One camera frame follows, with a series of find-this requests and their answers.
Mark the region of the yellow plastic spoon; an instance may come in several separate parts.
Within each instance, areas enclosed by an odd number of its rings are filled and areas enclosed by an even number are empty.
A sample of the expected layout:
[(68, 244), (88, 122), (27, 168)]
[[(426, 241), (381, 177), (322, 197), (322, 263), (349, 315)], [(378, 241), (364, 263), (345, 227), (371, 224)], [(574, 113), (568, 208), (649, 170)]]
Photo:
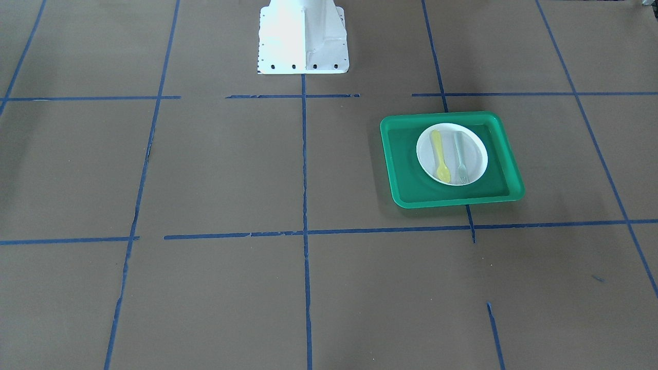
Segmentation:
[(435, 170), (435, 177), (442, 183), (451, 183), (451, 173), (446, 164), (442, 135), (440, 131), (433, 129), (433, 131), (430, 133), (430, 140), (434, 150), (435, 163), (437, 166)]

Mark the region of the green plastic tray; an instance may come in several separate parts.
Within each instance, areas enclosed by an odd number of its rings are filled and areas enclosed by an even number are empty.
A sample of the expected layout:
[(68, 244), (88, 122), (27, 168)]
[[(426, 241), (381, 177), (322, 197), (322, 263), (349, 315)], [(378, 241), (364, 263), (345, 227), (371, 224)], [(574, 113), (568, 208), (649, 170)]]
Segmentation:
[[(473, 131), (483, 141), (488, 164), (484, 175), (465, 187), (435, 182), (421, 169), (416, 141), (428, 127), (454, 123)], [(405, 209), (439, 208), (517, 201), (525, 195), (519, 167), (500, 117), (492, 112), (397, 115), (380, 124), (392, 197)]]

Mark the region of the white round plate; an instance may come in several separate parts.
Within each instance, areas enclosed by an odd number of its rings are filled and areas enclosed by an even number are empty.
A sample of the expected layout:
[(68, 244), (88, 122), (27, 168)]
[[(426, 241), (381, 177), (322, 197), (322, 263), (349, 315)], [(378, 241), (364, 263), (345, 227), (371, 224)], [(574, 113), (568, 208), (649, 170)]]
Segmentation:
[[(436, 162), (434, 150), (430, 140), (433, 130), (440, 131), (442, 135), (445, 160), (451, 173), (451, 183), (440, 182), (435, 175)], [(458, 178), (458, 158), (454, 150), (453, 135), (455, 132), (462, 133), (464, 160), (468, 170), (468, 184), (462, 185)], [(439, 123), (426, 128), (416, 141), (416, 156), (421, 169), (425, 171), (432, 180), (449, 187), (465, 187), (478, 181), (486, 172), (488, 164), (487, 150), (483, 141), (470, 129), (449, 122)]]

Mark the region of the translucent plastic fork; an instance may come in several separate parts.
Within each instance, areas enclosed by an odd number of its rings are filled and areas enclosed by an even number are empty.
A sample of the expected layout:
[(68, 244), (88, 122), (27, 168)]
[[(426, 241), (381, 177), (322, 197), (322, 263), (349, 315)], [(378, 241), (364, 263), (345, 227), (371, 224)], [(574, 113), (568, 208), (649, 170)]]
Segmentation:
[(462, 133), (455, 132), (453, 135), (453, 140), (454, 150), (456, 151), (456, 157), (458, 158), (458, 168), (456, 171), (458, 172), (459, 181), (462, 185), (468, 184), (469, 178), (467, 166), (464, 160)]

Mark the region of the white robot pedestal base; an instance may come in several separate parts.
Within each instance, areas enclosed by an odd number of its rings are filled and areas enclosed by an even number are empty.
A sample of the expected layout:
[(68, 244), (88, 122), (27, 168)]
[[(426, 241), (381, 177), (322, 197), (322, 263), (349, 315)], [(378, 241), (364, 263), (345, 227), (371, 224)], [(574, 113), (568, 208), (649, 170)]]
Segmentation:
[(350, 69), (345, 12), (334, 1), (270, 1), (260, 9), (258, 36), (261, 75)]

